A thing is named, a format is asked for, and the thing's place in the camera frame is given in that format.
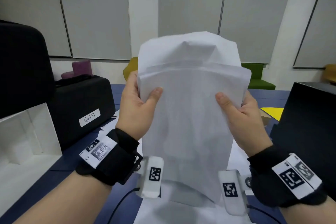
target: label with number 619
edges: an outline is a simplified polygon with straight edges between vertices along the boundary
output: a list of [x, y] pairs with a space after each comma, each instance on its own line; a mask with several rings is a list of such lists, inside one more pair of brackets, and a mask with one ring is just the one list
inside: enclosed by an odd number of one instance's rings
[[90, 112], [89, 114], [85, 115], [84, 117], [79, 119], [79, 124], [81, 127], [85, 126], [89, 122], [93, 121], [94, 119], [98, 118], [100, 116], [99, 109], [94, 110], [93, 112]]

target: person's right arm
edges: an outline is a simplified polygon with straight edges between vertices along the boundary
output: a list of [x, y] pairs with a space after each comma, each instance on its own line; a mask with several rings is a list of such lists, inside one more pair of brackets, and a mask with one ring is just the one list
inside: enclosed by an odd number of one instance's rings
[[[235, 141], [249, 157], [273, 145], [261, 120], [257, 101], [248, 91], [239, 109], [221, 92], [216, 94], [216, 100], [227, 116]], [[336, 223], [336, 202], [330, 197], [321, 205], [297, 204], [280, 210], [288, 224]]]

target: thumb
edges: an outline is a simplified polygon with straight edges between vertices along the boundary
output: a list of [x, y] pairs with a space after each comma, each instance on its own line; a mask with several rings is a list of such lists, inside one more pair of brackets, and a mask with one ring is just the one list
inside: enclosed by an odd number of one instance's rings
[[216, 100], [223, 112], [228, 116], [228, 118], [240, 113], [237, 108], [233, 105], [232, 101], [222, 92], [216, 94]]
[[162, 92], [163, 88], [157, 87], [149, 94], [147, 101], [143, 104], [143, 106], [145, 106], [145, 108], [148, 109], [149, 112], [154, 113], [156, 104], [158, 103]]

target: person's left arm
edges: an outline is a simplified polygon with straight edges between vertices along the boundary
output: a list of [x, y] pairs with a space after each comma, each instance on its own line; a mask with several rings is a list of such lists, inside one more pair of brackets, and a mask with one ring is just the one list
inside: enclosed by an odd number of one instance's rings
[[[120, 103], [119, 128], [139, 140], [153, 121], [163, 92], [154, 89], [144, 103], [138, 96], [137, 72], [130, 74]], [[73, 172], [15, 221], [15, 224], [91, 224], [102, 209], [112, 186], [94, 177]]]

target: black case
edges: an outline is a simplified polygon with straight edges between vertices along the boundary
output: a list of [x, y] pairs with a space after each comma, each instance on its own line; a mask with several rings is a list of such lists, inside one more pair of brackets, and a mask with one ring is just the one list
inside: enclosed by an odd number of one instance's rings
[[43, 35], [0, 20], [0, 118], [47, 102], [55, 81]]
[[275, 145], [298, 155], [336, 200], [336, 86], [295, 82], [278, 125]]
[[[91, 130], [110, 119], [115, 105], [109, 80], [91, 75], [56, 82], [56, 93], [47, 102], [61, 149], [65, 150]], [[100, 116], [83, 127], [79, 120], [99, 109]]]

